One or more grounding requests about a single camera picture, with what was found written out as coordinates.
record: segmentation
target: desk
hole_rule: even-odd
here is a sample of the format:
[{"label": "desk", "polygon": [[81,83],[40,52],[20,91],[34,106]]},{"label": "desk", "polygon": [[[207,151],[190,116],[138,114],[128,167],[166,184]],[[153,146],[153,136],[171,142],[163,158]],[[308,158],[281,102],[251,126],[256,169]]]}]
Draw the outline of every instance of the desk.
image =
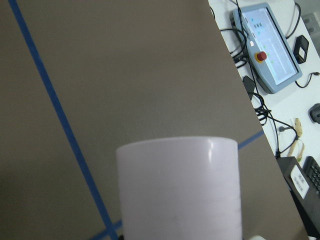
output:
[{"label": "desk", "polygon": [[[106,226],[10,6],[0,5],[1,236],[90,239]],[[18,5],[115,228],[117,147],[209,135],[241,146],[245,239],[307,239],[207,0]]]},{"label": "desk", "polygon": [[[294,1],[292,0],[257,0],[254,1],[254,3],[249,0],[239,0],[238,2],[240,7],[268,2],[285,35],[291,32],[296,23],[296,19],[298,18],[298,11],[295,8]],[[236,6],[229,0],[209,0],[209,4],[214,10],[215,20],[218,27],[220,29],[229,28],[231,26],[229,15],[230,12],[236,8]],[[235,40],[234,34],[223,33],[222,35],[229,49],[233,49],[238,42]],[[302,77],[298,80],[298,82],[301,85],[304,85],[309,78],[309,73],[320,71],[320,58],[302,19],[300,19],[295,33],[287,40],[292,49],[294,47],[296,37],[300,35],[304,35],[309,41],[307,61],[299,65],[302,70]],[[248,66],[239,68],[238,72],[241,77],[244,77],[245,75],[251,76]],[[313,156],[318,163],[320,163],[320,126],[317,123],[311,122],[308,114],[309,108],[320,102],[319,89],[320,79],[319,77],[315,76],[312,77],[311,83],[307,88],[300,89],[296,86],[296,84],[292,83],[288,87],[275,94],[265,93],[265,91],[263,91],[258,84],[259,92],[263,96],[267,107],[272,110],[272,114],[276,119],[292,126],[294,125],[295,118],[300,119],[303,130],[300,140],[302,140],[305,145],[303,160],[300,162],[302,166],[306,156]],[[253,106],[257,105],[255,98],[253,98],[252,104]],[[275,153],[277,147],[276,132],[270,119],[268,120],[268,123],[263,126],[263,130],[271,149]],[[280,150],[283,150],[292,142],[295,134],[292,131],[287,130],[282,133],[278,132],[278,137]],[[296,146],[293,155],[298,155],[298,150],[301,148],[302,144],[301,142],[298,142],[298,146]],[[287,156],[288,151],[289,150],[285,151],[282,156]]]}]

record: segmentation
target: white cup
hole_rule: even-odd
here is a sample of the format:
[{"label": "white cup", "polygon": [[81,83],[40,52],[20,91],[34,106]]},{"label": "white cup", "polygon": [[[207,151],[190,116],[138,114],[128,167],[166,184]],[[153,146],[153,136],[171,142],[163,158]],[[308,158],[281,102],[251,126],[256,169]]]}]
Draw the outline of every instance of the white cup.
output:
[{"label": "white cup", "polygon": [[238,145],[174,137],[116,150],[125,240],[241,240]]}]

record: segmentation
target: sticker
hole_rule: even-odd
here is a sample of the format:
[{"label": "sticker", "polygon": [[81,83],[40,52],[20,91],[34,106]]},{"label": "sticker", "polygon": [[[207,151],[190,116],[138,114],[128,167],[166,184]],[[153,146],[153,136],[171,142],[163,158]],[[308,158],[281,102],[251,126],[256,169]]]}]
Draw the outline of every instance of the sticker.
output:
[{"label": "sticker", "polygon": [[300,172],[297,165],[294,165],[294,167],[291,171],[290,177],[293,181],[293,184],[294,184],[296,190],[301,195],[302,199],[305,199],[306,194],[309,190],[309,185],[308,185],[306,179],[304,178],[304,176],[302,175],[302,173]]},{"label": "sticker", "polygon": [[306,52],[302,49],[302,47],[300,47],[300,49],[299,49],[299,55],[300,55],[303,59],[305,59],[305,54],[306,54]]}]

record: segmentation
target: black device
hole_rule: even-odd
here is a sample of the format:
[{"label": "black device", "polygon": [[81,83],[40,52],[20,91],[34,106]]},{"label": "black device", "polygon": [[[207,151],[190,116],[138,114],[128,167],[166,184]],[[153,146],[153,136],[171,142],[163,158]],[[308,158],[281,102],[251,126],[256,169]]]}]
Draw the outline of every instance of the black device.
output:
[{"label": "black device", "polygon": [[302,64],[307,60],[308,47],[309,42],[305,36],[300,35],[295,39],[293,55],[298,64]]},{"label": "black device", "polygon": [[320,166],[312,156],[308,156],[302,169],[317,189],[316,193],[320,198]]},{"label": "black device", "polygon": [[309,116],[313,122],[320,124],[320,103],[313,105],[309,109]]},{"label": "black device", "polygon": [[251,100],[252,96],[253,96],[252,93],[254,92],[255,87],[256,87],[254,81],[250,77],[244,76],[242,79],[242,83],[245,87],[246,92],[248,93],[250,100]]},{"label": "black device", "polygon": [[[311,166],[315,166],[315,168],[318,168],[319,166],[317,164],[315,165],[316,161],[312,160],[312,164],[310,165],[310,167],[308,167],[309,165],[306,165],[302,169],[294,156],[279,157],[277,159],[277,162],[280,166],[285,181],[291,189],[290,193],[292,195],[293,201],[297,207],[297,210],[300,214],[300,217],[303,221],[304,227],[308,235],[311,237],[320,238],[319,190],[317,189],[317,187],[315,187],[314,183],[312,182],[312,179],[309,178],[306,174],[306,172],[310,172],[309,168],[311,168]],[[292,173],[294,170],[299,171],[300,173],[297,178],[301,179],[302,181],[305,181],[309,186],[304,197],[301,194],[301,192],[299,192],[299,190],[296,188],[296,180],[292,178]]]}]

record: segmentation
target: blue line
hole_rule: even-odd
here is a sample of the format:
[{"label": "blue line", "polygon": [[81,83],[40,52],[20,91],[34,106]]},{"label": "blue line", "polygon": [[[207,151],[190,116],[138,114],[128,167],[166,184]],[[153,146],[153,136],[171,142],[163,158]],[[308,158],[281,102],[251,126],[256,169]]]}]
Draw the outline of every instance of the blue line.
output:
[{"label": "blue line", "polygon": [[98,188],[97,188],[95,181],[90,173],[88,165],[87,165],[85,158],[80,150],[80,147],[77,143],[75,135],[74,135],[74,133],[71,129],[71,126],[68,122],[68,119],[64,113],[64,110],[60,104],[60,101],[58,99],[56,91],[55,91],[55,89],[49,79],[45,65],[43,64],[43,62],[40,58],[40,55],[39,55],[38,50],[36,48],[36,45],[31,37],[31,34],[30,34],[28,27],[27,27],[27,24],[26,24],[24,17],[23,17],[23,15],[19,9],[19,6],[17,4],[17,1],[16,0],[8,0],[8,1],[11,6],[11,9],[14,13],[15,19],[20,27],[20,30],[23,34],[24,40],[25,40],[25,42],[29,48],[29,51],[32,55],[33,61],[38,69],[38,72],[39,72],[41,78],[42,78],[42,81],[43,81],[43,84],[46,88],[46,91],[51,99],[51,102],[52,102],[53,107],[56,111],[56,114],[60,120],[62,127],[63,127],[64,133],[65,133],[66,137],[68,138],[69,144],[72,148],[74,156],[75,156],[75,158],[78,162],[78,165],[82,171],[82,174],[85,178],[86,184],[89,187],[89,190],[90,190],[91,195],[94,199],[96,207],[98,208],[98,211],[102,217],[103,223],[104,223],[106,229],[108,229],[108,232],[109,232],[111,239],[118,240],[117,233],[116,233],[114,226],[111,222],[111,219],[109,217],[107,209],[106,209],[104,202],[99,194]]},{"label": "blue line", "polygon": [[257,138],[261,137],[264,133],[263,130],[259,131],[258,133],[256,133],[255,135],[249,137],[248,139],[244,140],[243,142],[238,144],[238,150],[244,148],[245,146],[247,146],[248,144],[252,143],[254,140],[256,140]]},{"label": "blue line", "polygon": [[[119,228],[122,227],[122,221],[119,220],[118,222],[116,222],[113,225],[113,227],[114,227],[114,229],[118,230]],[[102,232],[95,235],[93,238],[90,238],[90,240],[102,240],[102,239],[106,238],[108,235],[109,235],[108,230],[103,230]]]}]

